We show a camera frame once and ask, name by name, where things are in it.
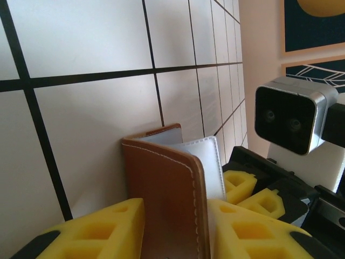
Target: silver camera frame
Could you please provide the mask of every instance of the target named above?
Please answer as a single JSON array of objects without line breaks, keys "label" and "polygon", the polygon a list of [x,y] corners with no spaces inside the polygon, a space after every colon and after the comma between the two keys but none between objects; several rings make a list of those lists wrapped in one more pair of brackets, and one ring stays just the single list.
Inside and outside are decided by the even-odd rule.
[{"label": "silver camera frame", "polygon": [[324,140],[321,138],[321,136],[326,121],[327,110],[330,106],[337,102],[339,95],[338,91],[334,87],[327,84],[290,77],[276,78],[264,85],[259,86],[258,88],[261,87],[287,94],[294,94],[311,100],[315,105],[315,114],[312,132],[310,134],[308,151],[305,155],[324,143]]}]

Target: wallet stitching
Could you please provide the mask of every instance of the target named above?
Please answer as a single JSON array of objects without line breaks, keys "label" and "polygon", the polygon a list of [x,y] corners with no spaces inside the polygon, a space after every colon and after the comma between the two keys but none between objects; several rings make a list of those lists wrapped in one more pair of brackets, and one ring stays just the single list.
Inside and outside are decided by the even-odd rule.
[{"label": "wallet stitching", "polygon": [[196,243],[197,243],[197,258],[200,258],[200,254],[199,254],[199,233],[198,233],[198,216],[197,216],[197,210],[196,210],[196,196],[195,196],[195,180],[194,180],[194,176],[193,176],[193,171],[192,169],[187,166],[186,164],[182,163],[182,162],[179,162],[175,159],[172,159],[166,155],[162,155],[160,153],[157,153],[157,152],[154,152],[154,151],[151,151],[149,149],[146,149],[146,148],[142,148],[142,147],[137,147],[137,146],[133,146],[133,145],[127,145],[127,144],[123,144],[124,146],[127,146],[127,147],[135,147],[135,148],[138,148],[138,149],[142,149],[142,150],[145,150],[145,151],[148,151],[150,153],[154,153],[156,155],[159,155],[159,156],[162,156],[164,158],[167,158],[173,162],[176,162],[176,163],[179,163],[180,165],[183,165],[184,167],[186,167],[189,171],[190,171],[190,175],[192,177],[192,186],[193,186],[193,206],[194,206],[194,215],[195,215],[195,234],[196,234]]},{"label": "wallet stitching", "polygon": [[169,131],[169,130],[172,130],[173,128],[180,128],[178,126],[174,126],[172,128],[165,128],[165,129],[162,129],[161,131],[157,131],[157,132],[154,132],[154,133],[151,133],[151,134],[148,134],[146,135],[146,133],[143,133],[143,135],[140,135],[138,137],[135,137],[136,139],[141,139],[141,138],[144,138],[144,137],[148,137],[148,136],[152,136],[152,135],[156,135],[156,134],[159,134],[159,133],[162,133],[164,131]]},{"label": "wallet stitching", "polygon": [[165,128],[165,129],[163,129],[161,131],[158,131],[158,132],[155,132],[155,133],[152,133],[152,134],[148,134],[148,135],[144,135],[143,137],[148,137],[148,136],[156,135],[156,134],[162,133],[164,131],[172,130],[173,128],[180,128],[180,127]]},{"label": "wallet stitching", "polygon": [[[182,144],[182,146],[190,146],[190,145],[193,145],[195,143],[199,143],[199,142],[203,142],[203,141],[206,141],[208,139],[211,139],[214,147],[215,147],[215,150],[217,152],[218,155],[216,155],[216,160],[217,160],[217,166],[218,166],[218,172],[219,172],[219,176],[220,176],[220,179],[223,178],[223,175],[222,175],[222,168],[219,166],[220,165],[220,160],[219,160],[219,151],[218,151],[218,148],[217,148],[217,145],[216,145],[216,141],[213,137],[207,137],[207,138],[204,138],[204,139],[198,139],[196,141],[193,141],[193,142],[189,142],[189,143],[186,143],[186,144]],[[222,191],[223,191],[223,195],[225,196],[226,195],[226,192],[225,192],[225,187],[224,187],[224,184],[222,184]]]}]

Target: white tile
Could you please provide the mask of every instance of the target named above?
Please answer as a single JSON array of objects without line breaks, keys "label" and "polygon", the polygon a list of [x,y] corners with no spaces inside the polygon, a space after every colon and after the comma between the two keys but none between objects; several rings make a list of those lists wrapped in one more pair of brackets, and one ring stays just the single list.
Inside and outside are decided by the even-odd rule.
[{"label": "white tile", "polygon": [[236,107],[240,104],[237,65],[230,65],[230,81],[232,93],[232,107],[235,110]]},{"label": "white tile", "polygon": [[235,22],[237,62],[242,62],[241,29],[239,23]]},{"label": "white tile", "polygon": [[218,150],[219,150],[220,163],[223,166],[223,165],[226,164],[223,129],[221,129],[217,133],[216,137],[217,137],[217,144],[218,144]]},{"label": "white tile", "polygon": [[233,15],[233,0],[224,0],[226,10]]},{"label": "white tile", "polygon": [[244,78],[243,78],[243,64],[237,65],[238,69],[238,86],[239,86],[239,99],[244,99]]},{"label": "white tile", "polygon": [[180,123],[183,141],[204,137],[196,70],[157,75],[164,123]]},{"label": "white tile", "polygon": [[190,0],[196,64],[216,63],[210,0]]},{"label": "white tile", "polygon": [[239,21],[239,0],[233,0],[233,16]]},{"label": "white tile", "polygon": [[63,216],[23,91],[0,93],[0,258]]},{"label": "white tile", "polygon": [[242,135],[247,132],[247,118],[246,118],[246,102],[241,103],[241,121],[242,121]]},{"label": "white tile", "polygon": [[228,63],[229,56],[226,42],[225,11],[213,0],[211,2],[213,27],[215,28],[217,63]]},{"label": "white tile", "polygon": [[242,135],[242,118],[241,109],[238,108],[233,114],[234,127],[235,127],[235,143],[236,146],[242,145],[243,135]]},{"label": "white tile", "polygon": [[146,0],[156,67],[195,65],[188,0]]},{"label": "white tile", "polygon": [[5,30],[0,21],[0,80],[18,79],[19,75],[13,59]]},{"label": "white tile", "polygon": [[245,148],[248,148],[248,137],[247,137],[247,135],[246,135],[246,137],[244,138],[244,141],[243,141],[242,146],[245,147]]},{"label": "white tile", "polygon": [[161,126],[153,75],[35,92],[73,216],[126,199],[120,139]]},{"label": "white tile", "polygon": [[218,67],[220,104],[222,105],[223,122],[232,113],[232,96],[229,66]]},{"label": "white tile", "polygon": [[217,68],[198,69],[205,136],[214,135],[222,125]]},{"label": "white tile", "polygon": [[229,161],[233,147],[236,144],[235,141],[235,130],[233,126],[233,116],[226,122],[223,127],[224,131],[224,145],[225,145],[225,154],[226,154],[226,161]]},{"label": "white tile", "polygon": [[152,67],[141,0],[9,1],[31,77]]},{"label": "white tile", "polygon": [[226,14],[226,35],[227,35],[227,47],[229,50],[229,63],[237,61],[236,52],[236,38],[235,38],[235,21]]}]

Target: dark blue artwork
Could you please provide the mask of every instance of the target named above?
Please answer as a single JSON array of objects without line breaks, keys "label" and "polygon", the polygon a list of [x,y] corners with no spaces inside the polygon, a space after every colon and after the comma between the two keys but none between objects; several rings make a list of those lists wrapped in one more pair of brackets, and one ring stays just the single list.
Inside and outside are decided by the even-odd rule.
[{"label": "dark blue artwork", "polygon": [[345,42],[345,13],[315,17],[297,0],[284,0],[285,52]]},{"label": "dark blue artwork", "polygon": [[345,59],[289,66],[285,72],[288,77],[328,84],[345,93]]}]

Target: framed picture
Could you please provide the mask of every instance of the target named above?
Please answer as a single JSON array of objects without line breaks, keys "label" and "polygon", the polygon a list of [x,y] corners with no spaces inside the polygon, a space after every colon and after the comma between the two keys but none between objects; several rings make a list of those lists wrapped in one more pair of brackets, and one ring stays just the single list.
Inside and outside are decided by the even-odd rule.
[{"label": "framed picture", "polygon": [[345,55],[282,64],[281,68],[287,77],[328,84],[345,93]]},{"label": "framed picture", "polygon": [[345,1],[281,0],[283,56],[345,48]]}]

